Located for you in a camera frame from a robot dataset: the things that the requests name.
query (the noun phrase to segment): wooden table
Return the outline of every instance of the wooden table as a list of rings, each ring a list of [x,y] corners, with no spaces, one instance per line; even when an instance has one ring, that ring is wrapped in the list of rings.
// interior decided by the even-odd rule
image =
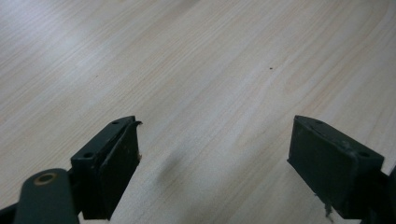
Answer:
[[[143,160],[110,223],[331,223],[286,162],[294,115],[389,173],[395,96],[396,1],[1,1],[0,207],[136,115]]]

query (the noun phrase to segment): light wood grain surface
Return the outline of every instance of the light wood grain surface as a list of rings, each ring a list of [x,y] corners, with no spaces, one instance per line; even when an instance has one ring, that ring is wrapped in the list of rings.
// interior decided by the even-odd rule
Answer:
[[[331,223],[286,162],[294,115],[388,173],[395,96],[396,1],[1,1],[0,207],[136,115],[143,160],[110,223]]]

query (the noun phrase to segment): black mechanical arm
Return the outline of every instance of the black mechanical arm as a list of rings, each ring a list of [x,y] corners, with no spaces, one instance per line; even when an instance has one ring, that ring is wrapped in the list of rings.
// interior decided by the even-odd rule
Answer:
[[[396,169],[381,172],[384,157],[330,125],[296,116],[289,163],[325,203],[362,224],[396,223]]]
[[[0,223],[79,223],[110,219],[140,162],[134,117],[109,123],[72,158],[72,168],[28,178],[18,203],[0,211]]]

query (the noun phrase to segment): screw hole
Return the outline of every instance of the screw hole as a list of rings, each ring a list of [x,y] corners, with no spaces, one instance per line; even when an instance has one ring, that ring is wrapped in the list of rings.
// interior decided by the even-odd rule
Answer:
[[[91,152],[87,152],[87,153],[85,153],[84,155],[83,155],[83,157],[84,158],[92,158],[93,157],[93,153],[91,153]]]
[[[359,152],[359,155],[363,157],[370,157],[370,155],[367,152]]]
[[[55,173],[43,174],[35,179],[35,185],[37,185],[37,186],[47,185],[50,182],[52,182],[52,180],[54,180],[55,177],[56,177]]]

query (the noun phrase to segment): black plastic part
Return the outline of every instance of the black plastic part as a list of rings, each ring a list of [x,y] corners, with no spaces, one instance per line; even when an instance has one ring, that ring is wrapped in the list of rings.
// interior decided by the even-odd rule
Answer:
[[[294,119],[289,163],[343,218],[367,216],[367,183],[376,178],[383,161],[383,156],[320,120]]]
[[[79,223],[66,170],[43,171],[23,183],[14,223]]]
[[[72,158],[72,188],[85,219],[110,219],[140,162],[134,117],[109,123]]]
[[[11,224],[14,222],[15,213],[17,212],[17,203],[10,205],[9,207],[0,210],[0,223]]]

